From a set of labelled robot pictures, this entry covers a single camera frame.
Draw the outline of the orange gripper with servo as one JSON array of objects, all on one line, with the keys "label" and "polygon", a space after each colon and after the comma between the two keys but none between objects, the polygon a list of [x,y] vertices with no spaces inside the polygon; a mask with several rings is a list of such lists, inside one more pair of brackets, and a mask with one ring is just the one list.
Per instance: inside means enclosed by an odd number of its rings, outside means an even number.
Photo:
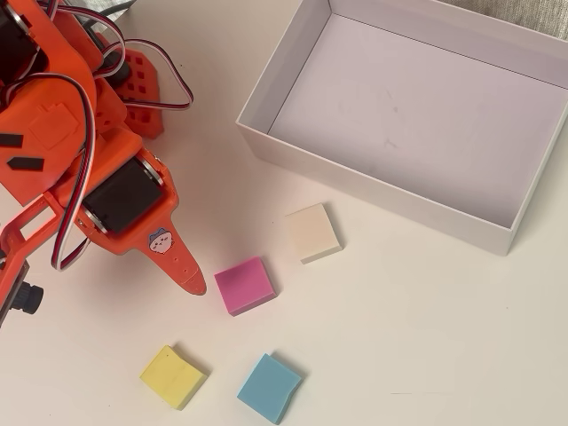
[{"label": "orange gripper with servo", "polygon": [[[78,148],[32,134],[1,137],[1,182],[25,208],[1,233],[3,284],[12,284],[27,257],[57,232],[79,170]],[[138,249],[187,293],[207,292],[170,219],[178,204],[171,175],[139,135],[110,130],[97,137],[86,192],[74,223],[89,241],[115,254]]]}]

